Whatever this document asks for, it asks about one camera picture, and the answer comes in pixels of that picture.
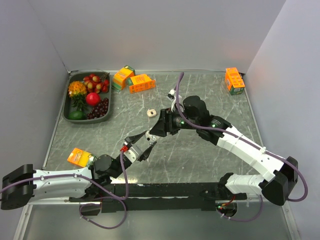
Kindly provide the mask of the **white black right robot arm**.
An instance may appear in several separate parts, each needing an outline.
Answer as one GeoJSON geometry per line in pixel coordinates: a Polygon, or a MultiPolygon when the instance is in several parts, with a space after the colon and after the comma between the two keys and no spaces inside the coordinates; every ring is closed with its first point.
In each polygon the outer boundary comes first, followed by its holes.
{"type": "Polygon", "coordinates": [[[236,194],[262,195],[269,202],[282,206],[298,182],[295,169],[298,162],[272,156],[262,146],[241,134],[222,117],[211,115],[199,96],[189,96],[182,102],[183,112],[165,108],[149,131],[166,137],[181,129],[196,130],[199,137],[234,154],[257,171],[255,175],[227,173],[220,179],[218,193],[223,199],[236,194]]]}

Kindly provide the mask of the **white earbud charging case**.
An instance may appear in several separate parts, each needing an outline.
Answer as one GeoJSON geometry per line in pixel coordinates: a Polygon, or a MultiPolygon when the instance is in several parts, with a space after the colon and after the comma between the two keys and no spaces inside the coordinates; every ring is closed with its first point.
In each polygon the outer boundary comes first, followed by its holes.
{"type": "Polygon", "coordinates": [[[151,134],[149,130],[145,132],[145,138],[151,144],[157,142],[157,140],[159,139],[158,136],[151,134]]]}

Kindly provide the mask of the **beige earbud charging case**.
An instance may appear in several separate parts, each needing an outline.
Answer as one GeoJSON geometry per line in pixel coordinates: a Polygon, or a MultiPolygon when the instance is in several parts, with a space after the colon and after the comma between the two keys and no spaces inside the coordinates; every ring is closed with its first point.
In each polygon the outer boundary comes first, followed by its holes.
{"type": "Polygon", "coordinates": [[[155,109],[148,109],[146,114],[148,118],[154,118],[157,115],[157,111],[155,109]]]}

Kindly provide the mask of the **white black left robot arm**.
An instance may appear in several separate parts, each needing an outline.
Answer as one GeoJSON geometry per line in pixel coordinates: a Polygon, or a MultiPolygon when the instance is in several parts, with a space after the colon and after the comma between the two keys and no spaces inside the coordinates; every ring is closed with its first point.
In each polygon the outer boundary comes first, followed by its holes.
{"type": "Polygon", "coordinates": [[[0,208],[14,210],[52,198],[93,201],[109,192],[112,179],[126,176],[134,162],[147,160],[158,139],[149,131],[128,136],[116,158],[107,154],[93,157],[89,166],[74,170],[39,170],[24,164],[2,178],[0,208]]]}

